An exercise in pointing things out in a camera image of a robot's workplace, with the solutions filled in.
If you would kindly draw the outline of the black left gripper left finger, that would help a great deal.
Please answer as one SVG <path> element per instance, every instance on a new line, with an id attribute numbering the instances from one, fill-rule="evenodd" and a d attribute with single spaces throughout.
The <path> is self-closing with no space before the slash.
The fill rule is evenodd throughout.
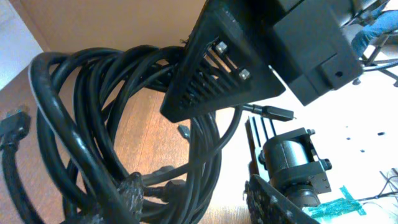
<path id="1" fill-rule="evenodd" d="M 126 204 L 133 223 L 139 223 L 142 216 L 144 202 L 144 184 L 142 175 L 139 172 L 133 172 L 129 177 L 122 181 L 118 186 L 118 192 Z M 105 219 L 105 211 L 95 205 L 94 209 L 82 215 L 73 215 L 67 218 L 63 223 L 69 224 L 105 224 L 120 223 L 118 217 L 112 217 L 110 221 Z"/>

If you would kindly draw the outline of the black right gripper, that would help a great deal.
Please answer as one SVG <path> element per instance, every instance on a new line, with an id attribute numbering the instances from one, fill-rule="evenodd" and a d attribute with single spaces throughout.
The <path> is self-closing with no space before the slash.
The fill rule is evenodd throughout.
<path id="1" fill-rule="evenodd" d="M 366 71 L 343 27 L 384 1 L 244 0 L 271 66 L 304 106 Z"/>

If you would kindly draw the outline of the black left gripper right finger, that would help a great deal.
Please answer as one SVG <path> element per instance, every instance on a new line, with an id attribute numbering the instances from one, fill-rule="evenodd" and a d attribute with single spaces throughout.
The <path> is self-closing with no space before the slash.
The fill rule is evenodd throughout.
<path id="1" fill-rule="evenodd" d="M 245 183 L 246 203 L 254 224 L 318 224 L 259 175 Z"/>

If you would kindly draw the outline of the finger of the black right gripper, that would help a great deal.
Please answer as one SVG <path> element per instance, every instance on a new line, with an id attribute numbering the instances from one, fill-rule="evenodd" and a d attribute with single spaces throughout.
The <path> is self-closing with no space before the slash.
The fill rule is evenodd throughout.
<path id="1" fill-rule="evenodd" d="M 160 112 L 176 123 L 281 95 L 249 1 L 206 1 Z"/>

